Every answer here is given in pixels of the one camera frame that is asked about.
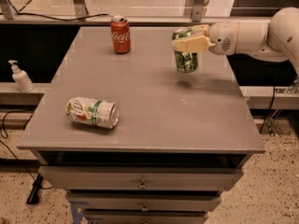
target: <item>white soap dispenser bottle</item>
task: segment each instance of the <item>white soap dispenser bottle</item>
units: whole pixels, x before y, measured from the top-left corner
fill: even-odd
[[[13,72],[12,78],[16,81],[21,91],[28,92],[34,89],[34,84],[28,77],[27,73],[21,70],[17,61],[8,61],[11,64],[11,70]]]

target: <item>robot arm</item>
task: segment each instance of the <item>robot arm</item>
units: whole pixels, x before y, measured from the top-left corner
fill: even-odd
[[[173,40],[173,48],[185,52],[235,53],[268,62],[290,60],[299,76],[299,8],[281,9],[270,22],[217,22],[193,26],[194,35]]]

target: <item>can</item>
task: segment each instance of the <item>can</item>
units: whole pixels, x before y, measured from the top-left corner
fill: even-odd
[[[119,120],[115,103],[76,97],[67,102],[66,115],[74,122],[112,129]]]
[[[182,37],[193,35],[191,27],[181,28],[176,30],[172,39],[176,40]],[[181,73],[190,73],[198,68],[197,53],[181,52],[175,50],[175,58],[177,64],[177,70]]]
[[[116,53],[127,53],[131,49],[129,21],[123,16],[114,16],[110,22],[113,48]]]

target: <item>red soda can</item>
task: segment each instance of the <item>red soda can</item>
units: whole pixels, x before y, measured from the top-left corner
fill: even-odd
[[[114,16],[111,19],[111,36],[116,53],[127,53],[131,49],[129,21],[123,16]]]

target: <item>floor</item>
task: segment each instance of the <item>floor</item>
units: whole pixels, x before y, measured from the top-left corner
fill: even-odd
[[[261,127],[262,117],[255,117],[255,122]],[[244,176],[222,194],[221,204],[209,213],[206,224],[299,224],[299,112],[285,111],[273,128],[276,136],[269,135],[266,128],[262,132],[266,152],[251,157]],[[1,141],[18,158],[32,159],[31,153],[15,148],[22,130],[7,133],[8,138]],[[14,159],[3,146],[0,157]],[[70,206],[61,189],[42,189],[39,204],[26,204],[32,184],[32,177],[25,172],[7,173],[6,167],[0,168],[0,217],[10,224],[72,223]]]

